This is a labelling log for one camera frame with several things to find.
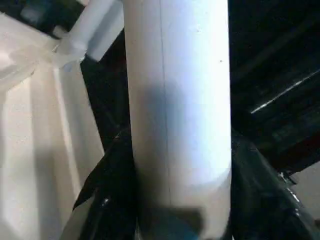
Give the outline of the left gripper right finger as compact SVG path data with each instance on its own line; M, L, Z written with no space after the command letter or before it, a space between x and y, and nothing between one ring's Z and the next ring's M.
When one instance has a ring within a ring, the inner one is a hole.
M255 145L243 136L233 136L231 148L234 239L318 240L315 221Z

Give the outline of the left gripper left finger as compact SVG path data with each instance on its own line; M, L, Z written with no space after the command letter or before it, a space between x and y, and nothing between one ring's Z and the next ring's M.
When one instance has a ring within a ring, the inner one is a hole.
M115 136L86 178L63 228L64 240L133 240L138 182L131 132Z

